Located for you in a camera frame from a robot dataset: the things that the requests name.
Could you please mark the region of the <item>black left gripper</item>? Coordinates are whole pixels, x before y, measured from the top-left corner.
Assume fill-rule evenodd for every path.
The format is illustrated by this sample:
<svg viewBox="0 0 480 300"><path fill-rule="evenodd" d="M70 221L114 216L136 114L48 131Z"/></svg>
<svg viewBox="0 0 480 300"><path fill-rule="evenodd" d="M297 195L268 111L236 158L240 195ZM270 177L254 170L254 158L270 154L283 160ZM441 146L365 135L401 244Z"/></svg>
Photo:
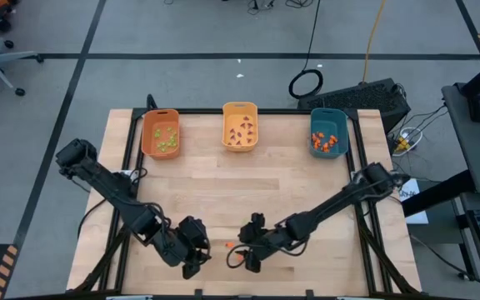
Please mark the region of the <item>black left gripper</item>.
<svg viewBox="0 0 480 300"><path fill-rule="evenodd" d="M190 279L211 259L211 245L203 221L185 217L174 229L160 231L158 253L170 267L182 264L182 278Z"/></svg>

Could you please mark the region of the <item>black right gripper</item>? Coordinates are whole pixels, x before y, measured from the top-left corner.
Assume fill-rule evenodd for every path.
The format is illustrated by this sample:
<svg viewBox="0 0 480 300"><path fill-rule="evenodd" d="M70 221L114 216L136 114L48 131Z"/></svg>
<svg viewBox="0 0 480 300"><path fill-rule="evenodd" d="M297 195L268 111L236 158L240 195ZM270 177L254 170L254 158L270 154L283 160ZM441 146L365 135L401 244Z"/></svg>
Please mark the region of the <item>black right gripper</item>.
<svg viewBox="0 0 480 300"><path fill-rule="evenodd" d="M243 252L245 268L253 273L261 271L262 260L290 245L290 237L284 227L266 229L264 226L264 215L254 212L251 221L242 226L238 234L239 241L248 247Z"/></svg>

